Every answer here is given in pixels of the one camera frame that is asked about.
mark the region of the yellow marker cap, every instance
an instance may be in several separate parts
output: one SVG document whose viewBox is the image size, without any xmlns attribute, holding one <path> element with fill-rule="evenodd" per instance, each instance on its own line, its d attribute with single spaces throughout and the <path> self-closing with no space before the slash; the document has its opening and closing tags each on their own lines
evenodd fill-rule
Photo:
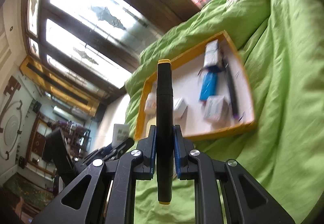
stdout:
<svg viewBox="0 0 324 224">
<path fill-rule="evenodd" d="M 162 205 L 169 205 L 170 202 L 162 202 L 162 201 L 159 201 L 159 204 L 162 204 Z"/>
<path fill-rule="evenodd" d="M 171 61 L 169 59 L 162 59 L 162 60 L 159 60 L 158 64 L 160 63 L 170 63 L 171 64 Z"/>
</svg>

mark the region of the green blanket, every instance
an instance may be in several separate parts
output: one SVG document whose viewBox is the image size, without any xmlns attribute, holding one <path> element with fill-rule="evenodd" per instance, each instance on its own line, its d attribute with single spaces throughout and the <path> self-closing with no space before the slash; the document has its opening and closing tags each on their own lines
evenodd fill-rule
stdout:
<svg viewBox="0 0 324 224">
<path fill-rule="evenodd" d="M 212 0 L 141 54 L 126 83 L 126 122 L 134 133 L 145 79 L 172 59 L 226 30 L 252 88 L 258 129 L 196 142 L 211 158 L 237 159 L 301 223 L 324 189 L 324 6 L 320 0 Z M 135 223 L 194 223 L 192 181 L 174 180 L 169 206 L 157 183 L 138 181 Z"/>
</svg>

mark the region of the wooden trim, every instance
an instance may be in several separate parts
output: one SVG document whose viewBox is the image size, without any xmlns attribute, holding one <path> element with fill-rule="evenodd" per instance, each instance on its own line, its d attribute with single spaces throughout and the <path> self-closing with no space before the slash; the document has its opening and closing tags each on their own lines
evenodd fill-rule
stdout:
<svg viewBox="0 0 324 224">
<path fill-rule="evenodd" d="M 35 41 L 37 41 L 37 38 L 30 33 L 27 29 L 28 29 L 28 0 L 21 0 L 21 8 L 20 8 L 20 13 L 21 13 L 21 29 L 22 29 L 22 36 L 23 36 L 23 41 L 24 41 L 24 45 L 25 45 L 25 51 L 27 53 L 27 55 L 31 55 L 32 53 L 30 53 L 30 46 L 29 46 L 29 42 L 28 42 L 28 38 L 27 35 L 31 34 L 32 35 L 32 39 L 34 39 Z"/>
<path fill-rule="evenodd" d="M 34 166 L 34 167 L 36 167 L 37 169 L 43 171 L 43 172 L 46 173 L 46 174 L 49 174 L 49 175 L 51 175 L 51 176 L 54 176 L 54 173 L 53 173 L 53 172 L 48 171 L 47 169 L 42 168 L 42 167 L 40 167 L 39 165 L 37 165 L 37 164 L 35 164 L 35 163 L 31 162 L 31 161 L 27 161 L 27 163 L 30 164 L 30 165 L 32 165 L 32 166 Z"/>
<path fill-rule="evenodd" d="M 51 176 L 54 176 L 54 173 L 53 172 L 50 172 L 48 170 L 46 170 L 45 168 L 42 168 L 40 167 L 39 165 L 37 164 L 34 164 L 32 161 L 30 161 L 30 155 L 31 155 L 31 148 L 33 146 L 33 143 L 34 143 L 34 139 L 35 139 L 35 136 L 36 136 L 36 132 L 37 132 L 37 128 L 38 128 L 38 125 L 39 124 L 44 124 L 44 125 L 47 125 L 46 122 L 44 122 L 40 117 L 39 117 L 40 113 L 38 113 L 35 121 L 34 121 L 34 124 L 33 124 L 33 127 L 31 129 L 31 132 L 30 132 L 30 137 L 29 137 L 29 141 L 28 141 L 28 146 L 27 146 L 27 152 L 26 152 L 26 162 L 28 164 L 31 164 L 32 166 L 36 167 L 37 169 L 43 171 L 44 173 L 46 174 L 49 174 Z"/>
<path fill-rule="evenodd" d="M 22 72 L 34 83 L 42 87 L 50 94 L 64 102 L 76 105 L 84 112 L 94 116 L 99 105 L 99 100 L 87 95 L 83 90 L 73 87 L 54 74 L 46 75 L 45 67 L 39 62 L 27 57 L 20 65 Z"/>
<path fill-rule="evenodd" d="M 34 138 L 35 138 L 35 134 L 37 132 L 38 124 L 39 124 L 39 115 L 36 116 L 33 127 L 31 128 L 29 141 L 28 141 L 28 146 L 27 146 L 27 152 L 26 152 L 26 156 L 25 156 L 26 161 L 30 160 L 31 148 L 32 148 L 33 143 L 34 143 Z"/>
</svg>

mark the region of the white wall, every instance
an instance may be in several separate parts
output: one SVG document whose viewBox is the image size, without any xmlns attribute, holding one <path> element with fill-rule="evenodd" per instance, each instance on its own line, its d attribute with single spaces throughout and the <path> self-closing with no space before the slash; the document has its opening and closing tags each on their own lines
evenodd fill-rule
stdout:
<svg viewBox="0 0 324 224">
<path fill-rule="evenodd" d="M 19 139 L 17 141 L 18 144 L 16 144 L 15 150 L 9 156 L 9 160 L 5 160 L 2 157 L 0 157 L 0 184 L 1 185 L 17 171 L 17 167 L 15 166 L 17 145 L 20 146 L 18 154 L 22 156 L 26 155 L 29 135 L 36 115 L 33 119 L 31 118 L 31 120 L 27 118 L 28 119 L 27 123 L 25 122 L 25 117 L 31 101 L 34 98 L 37 98 L 39 96 L 38 91 L 35 85 L 32 83 L 32 81 L 30 81 L 27 77 L 22 76 L 22 74 L 18 70 L 18 67 L 16 65 L 15 67 L 16 67 L 16 72 L 13 74 L 13 76 L 21 84 L 21 88 L 20 90 L 16 90 L 10 103 L 18 102 L 19 100 L 21 100 L 23 103 L 21 107 L 22 117 L 21 117 L 21 125 L 20 125 L 20 130 L 22 131 L 22 134 L 19 135 Z M 3 97 L 2 97 L 0 112 L 3 110 L 5 103 L 9 99 L 9 94 L 7 95 L 2 94 L 2 95 Z M 13 113 L 6 113 L 6 116 L 10 117 L 11 115 L 13 115 Z"/>
<path fill-rule="evenodd" d="M 6 0 L 0 8 L 0 106 L 8 98 L 3 95 L 11 75 L 17 73 L 18 67 L 26 56 L 26 51 L 22 38 L 21 28 L 21 0 Z M 21 88 L 14 97 L 23 99 L 23 112 L 26 112 L 25 106 L 31 99 L 30 94 L 23 96 L 26 87 Z M 0 158 L 0 185 L 3 184 L 12 174 L 17 171 L 14 155 L 9 156 L 9 160 Z"/>
<path fill-rule="evenodd" d="M 125 95 L 107 107 L 103 119 L 98 127 L 97 135 L 92 139 L 90 152 L 103 146 L 107 146 L 112 142 L 114 124 L 125 123 L 126 109 L 129 101 L 129 95 Z"/>
<path fill-rule="evenodd" d="M 91 119 L 88 119 L 87 121 L 85 121 L 84 126 L 88 129 L 90 129 L 90 138 L 91 138 L 91 140 L 90 140 L 91 143 L 90 143 L 90 147 L 89 147 L 89 153 L 90 153 L 96 149 L 96 148 L 93 149 L 93 146 L 95 145 L 95 142 L 96 142 L 96 136 L 98 133 L 99 124 L 95 121 L 92 121 Z"/>
</svg>

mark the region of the marker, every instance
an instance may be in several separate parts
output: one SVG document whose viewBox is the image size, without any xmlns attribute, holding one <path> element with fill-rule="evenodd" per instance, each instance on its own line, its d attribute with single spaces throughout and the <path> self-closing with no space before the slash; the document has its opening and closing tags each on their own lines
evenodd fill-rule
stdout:
<svg viewBox="0 0 324 224">
<path fill-rule="evenodd" d="M 229 68 L 229 64 L 226 58 L 222 58 L 222 62 L 225 68 L 225 77 L 228 85 L 229 97 L 231 98 L 232 114 L 234 119 L 239 119 L 239 110 L 238 110 L 238 104 L 236 99 L 236 91 L 234 87 L 233 77 L 231 74 L 231 69 Z"/>
</svg>

